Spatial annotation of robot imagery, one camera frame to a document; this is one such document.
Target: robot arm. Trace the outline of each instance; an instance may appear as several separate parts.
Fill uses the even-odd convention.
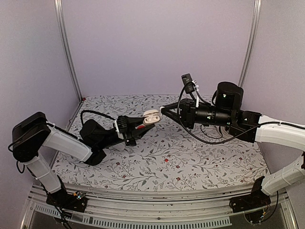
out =
[[[45,159],[38,154],[42,146],[49,147],[78,160],[95,166],[105,157],[103,149],[124,142],[135,145],[150,125],[143,124],[143,118],[120,116],[114,128],[105,130],[94,120],[88,120],[80,132],[82,139],[56,127],[47,121],[45,114],[37,112],[13,128],[13,156],[22,162],[32,175],[39,180],[47,191],[47,203],[60,208],[84,212],[87,205],[85,193],[68,194],[61,179],[51,170]]]
[[[160,113],[180,124],[186,132],[206,144],[218,145],[238,138],[246,142],[269,142],[305,151],[305,125],[272,119],[257,112],[240,110],[243,89],[233,83],[218,84],[213,105],[198,99],[181,99],[182,93],[190,94],[198,89],[191,76],[185,75],[184,88],[179,101],[161,108]],[[233,137],[222,142],[207,142],[192,134],[194,124],[224,126]],[[245,211],[270,204],[270,195],[305,178],[305,153],[283,169],[258,178],[251,194],[232,198],[233,212]]]

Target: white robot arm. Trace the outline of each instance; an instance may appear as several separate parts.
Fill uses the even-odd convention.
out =
[[[60,208],[84,212],[87,199],[84,193],[68,194],[61,179],[51,170],[38,151],[42,146],[49,147],[91,166],[99,164],[105,157],[103,149],[125,142],[134,146],[154,125],[143,126],[144,118],[119,116],[115,127],[105,130],[90,119],[83,124],[81,139],[68,133],[55,124],[49,123],[42,112],[37,112],[13,128],[13,143],[9,150],[18,162],[24,164],[39,180],[48,194],[47,203]]]
[[[263,115],[259,119],[259,124],[267,122],[279,122],[279,124],[267,124],[263,125],[256,131],[256,142],[269,142],[283,146],[289,146],[292,148],[305,151],[305,126],[293,123],[287,123],[280,120],[272,119]],[[271,195],[276,191],[284,188],[288,185],[302,180],[305,178],[305,154],[303,153],[294,162],[281,170],[271,175],[265,176],[262,181],[262,192],[266,195]]]

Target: black bracket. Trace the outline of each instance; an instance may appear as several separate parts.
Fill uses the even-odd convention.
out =
[[[263,179],[264,176],[255,181],[250,194],[230,199],[230,207],[234,213],[271,204],[270,196],[261,191]]]
[[[124,142],[127,146],[136,146],[136,140],[141,139],[150,129],[154,127],[154,124],[148,126],[138,126],[143,124],[144,118],[119,116],[117,119],[117,125],[120,133],[123,135]]]
[[[46,203],[67,210],[85,212],[88,202],[88,199],[84,197],[85,193],[68,194],[62,180],[59,177],[58,179],[61,182],[61,189],[54,193],[48,193]]]

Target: floral tablecloth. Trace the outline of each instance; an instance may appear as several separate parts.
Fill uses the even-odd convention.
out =
[[[114,118],[119,115],[139,117],[144,111],[176,102],[176,95],[89,96],[81,110],[95,110]],[[70,132],[79,136],[80,112]],[[84,114],[84,120],[94,118],[107,128],[111,120],[95,114]],[[208,141],[195,125],[192,132]],[[207,135],[218,137],[214,126],[205,127]],[[167,117],[156,124],[137,146],[119,144],[104,150],[107,157],[97,166],[86,165],[59,153],[53,170],[63,182],[100,188],[138,191],[195,190],[253,183],[268,173],[258,145],[239,140],[221,145],[207,145],[189,136]]]

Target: lavender backdrop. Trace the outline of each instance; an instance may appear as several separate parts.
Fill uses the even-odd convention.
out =
[[[53,1],[1,1],[0,50],[0,228],[16,229],[32,178],[7,150],[12,128],[36,111],[65,127],[77,99]]]
[[[304,124],[305,107],[304,1],[263,1],[254,52],[244,87],[243,109]],[[273,173],[302,152],[261,144]],[[305,182],[287,188],[297,222],[305,225]]]
[[[203,94],[238,82],[254,1],[70,0],[63,11],[82,92],[178,94],[191,73]]]

